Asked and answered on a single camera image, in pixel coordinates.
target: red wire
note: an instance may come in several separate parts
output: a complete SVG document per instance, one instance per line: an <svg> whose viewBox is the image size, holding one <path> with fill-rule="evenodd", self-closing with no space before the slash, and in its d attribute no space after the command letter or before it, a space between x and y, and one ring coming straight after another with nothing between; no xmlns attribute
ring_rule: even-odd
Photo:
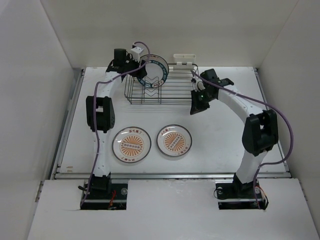
<svg viewBox="0 0 320 240"><path fill-rule="evenodd" d="M110 202L109 202L108 208L110 208L110 207L113 205L113 202L114 202L114 199L115 199L115 197L116 197L116 194L117 194L116 190L113 190L113 192L112 192L112 198L111 198L111 200L110 200Z"/></svg>
<svg viewBox="0 0 320 240"><path fill-rule="evenodd" d="M255 186L255 187L261 189L261 191L263 192L264 196L267 196L267 194L266 194L265 191L262 189L262 187L260 187L260 186Z"/></svg>

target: plate rim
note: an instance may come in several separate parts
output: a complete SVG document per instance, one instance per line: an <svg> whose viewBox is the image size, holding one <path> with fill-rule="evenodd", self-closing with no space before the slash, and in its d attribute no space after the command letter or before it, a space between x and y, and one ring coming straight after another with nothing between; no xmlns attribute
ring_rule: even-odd
<svg viewBox="0 0 320 240"><path fill-rule="evenodd" d="M190 147L189 147L188 151L186 151L185 153L183 153L183 154L181 154L181 155L172 156L172 155L166 154L165 152L163 152L163 151L160 149L159 143L158 143L158 137L159 137L161 131L162 131L163 129L169 127L169 126L177 126L177 127L180 127L180 128L183 128L184 130L186 130L186 132L189 134L190 140L191 140ZM160 150L160 152L161 152L162 154L164 154L164 155L166 155L167 157L170 157L170 158L181 157L181 156L185 155L186 153L188 153L188 152L190 151L190 149L191 149L192 143L193 143L193 141L192 141L191 133L188 131L188 129L186 129L184 126L181 126L181 125L179 125L179 124L169 124L169 125L166 125L166 126L162 127L162 128L160 129L160 131L159 131L159 132L157 133L157 135L156 135L156 145L157 145L158 149Z"/></svg>
<svg viewBox="0 0 320 240"><path fill-rule="evenodd" d="M140 160L134 161L134 162L122 161L120 158L117 157L117 155L115 154L115 150L114 150L114 142L115 142L115 140L116 140L116 137L117 137L117 136L119 135L119 133L121 133L123 130L129 129L129 128L136 128L136 129L140 129L140 130L144 131L144 132L146 133L146 135L148 136L149 141L150 141L150 147L149 147L149 150L148 150L148 152L146 153L146 155L145 155L143 158L141 158ZM117 134L113 137L112 145L111 145L111 149L112 149L113 155L114 155L119 161L121 161L121 162L123 162L123 163L126 163L126 164L135 164L135 163L138 163L138 162L140 162L141 160L145 159L145 157L148 156L148 154L150 153L151 147L152 147L152 141L151 141L151 137L150 137L149 133L148 133L146 130L144 130L143 128L138 127L138 126L127 126L127 127L123 128L123 129L121 129L120 131L118 131Z"/></svg>

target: dish rack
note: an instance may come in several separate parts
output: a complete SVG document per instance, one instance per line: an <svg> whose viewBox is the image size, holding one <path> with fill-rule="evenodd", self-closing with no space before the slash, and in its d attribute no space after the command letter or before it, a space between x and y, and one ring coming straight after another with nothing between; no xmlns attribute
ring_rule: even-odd
<svg viewBox="0 0 320 240"><path fill-rule="evenodd" d="M148 88L132 76L125 80L124 96L131 104L187 105L190 106L191 91L195 89L191 70L199 73L196 64L169 64L169 74L162 86ZM146 82L159 82L159 78L144 78Z"/></svg>

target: decorative plate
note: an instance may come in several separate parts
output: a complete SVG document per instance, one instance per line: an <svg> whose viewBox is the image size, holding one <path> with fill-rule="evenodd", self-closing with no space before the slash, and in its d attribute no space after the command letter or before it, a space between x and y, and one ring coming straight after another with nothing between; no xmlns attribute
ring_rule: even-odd
<svg viewBox="0 0 320 240"><path fill-rule="evenodd" d="M156 143L159 150L169 157L186 154L192 145L190 132L180 125L168 125L160 130Z"/></svg>
<svg viewBox="0 0 320 240"><path fill-rule="evenodd" d="M141 60L147 60L148 55L142 56ZM146 88L157 88L163 85L169 74L169 65L161 56L151 54L149 61L145 65L147 76L138 78Z"/></svg>
<svg viewBox="0 0 320 240"><path fill-rule="evenodd" d="M124 163L136 163L144 159L151 149L149 134L140 127L130 126L118 132L112 142L112 151Z"/></svg>

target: white wall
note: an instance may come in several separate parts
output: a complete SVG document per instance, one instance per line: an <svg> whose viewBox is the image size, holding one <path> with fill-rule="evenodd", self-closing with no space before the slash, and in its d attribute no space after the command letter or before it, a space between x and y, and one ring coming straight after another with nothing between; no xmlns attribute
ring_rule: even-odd
<svg viewBox="0 0 320 240"><path fill-rule="evenodd" d="M114 48L196 54L200 66L259 66L298 0L41 0L74 67L104 67Z"/></svg>
<svg viewBox="0 0 320 240"><path fill-rule="evenodd" d="M320 232L320 1L299 0L263 61L259 75L267 100L289 118L295 141L289 168L305 190ZM286 152L286 127L281 142Z"/></svg>
<svg viewBox="0 0 320 240"><path fill-rule="evenodd" d="M0 3L0 239L27 236L73 71L39 0Z"/></svg>

